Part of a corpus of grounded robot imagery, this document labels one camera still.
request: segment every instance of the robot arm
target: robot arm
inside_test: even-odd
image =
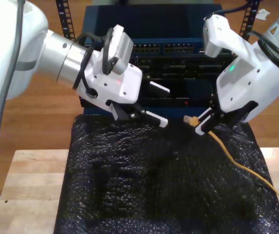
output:
[[[238,57],[219,75],[211,106],[199,116],[196,132],[208,133],[219,123],[248,122],[279,96],[279,68],[258,42],[251,45],[230,29],[228,20],[213,15],[203,28],[205,53],[216,57],[222,48]]]
[[[0,37],[0,90],[13,51],[17,1],[0,0],[0,28],[6,38]],[[92,51],[50,30],[44,13],[34,4],[26,2],[23,12],[23,28],[18,62],[7,98],[15,98],[28,87],[35,72],[48,74],[57,83],[75,89],[90,103],[113,114],[115,119],[146,118],[161,127],[167,119],[143,110],[136,104],[142,79],[142,71],[129,63],[133,42],[117,25],[109,40],[107,71],[103,72],[104,48]],[[155,88],[169,93],[156,85]]]

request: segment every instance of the wooden floor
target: wooden floor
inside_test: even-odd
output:
[[[31,0],[48,18],[50,29],[62,34],[54,0]],[[70,0],[75,32],[82,29],[85,6],[91,0]],[[243,0],[216,0],[223,8],[234,8]],[[279,0],[264,0],[260,9],[271,12],[266,21],[256,20],[254,29],[264,32],[279,17]],[[228,15],[238,32],[244,12]],[[15,150],[68,149],[70,130],[76,115],[83,112],[74,91],[55,84],[49,78],[34,76],[28,90],[6,103],[0,133],[0,193]],[[279,147],[279,98],[251,121],[261,147]]]

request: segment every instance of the gray cable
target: gray cable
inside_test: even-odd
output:
[[[7,70],[7,74],[6,74],[6,77],[4,80],[4,84],[3,84],[3,87],[2,87],[2,90],[0,93],[0,128],[1,128],[2,116],[3,116],[7,93],[8,93],[12,78],[13,78],[13,74],[15,71],[15,67],[16,67],[16,63],[17,63],[19,51],[20,51],[24,3],[25,3],[25,0],[18,0],[14,50],[13,50],[12,57],[11,57],[9,67]]]

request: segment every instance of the black metal rack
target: black metal rack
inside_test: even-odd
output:
[[[72,24],[68,0],[56,0],[56,6],[60,16],[60,23],[64,37],[74,40],[76,35]]]
[[[249,39],[249,35],[247,35],[247,33],[251,32],[252,30],[252,26],[258,12],[260,1],[261,0],[253,0],[250,3],[250,6],[246,8],[246,12],[243,17],[239,32],[239,35],[241,35],[245,40]],[[56,6],[60,16],[60,23],[62,26],[64,37],[74,40],[76,38],[76,35],[72,24],[68,0],[56,0]]]

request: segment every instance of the black foam pad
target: black foam pad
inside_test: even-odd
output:
[[[234,159],[271,181],[247,124],[214,132]],[[278,234],[279,201],[211,136],[78,116],[55,234]]]

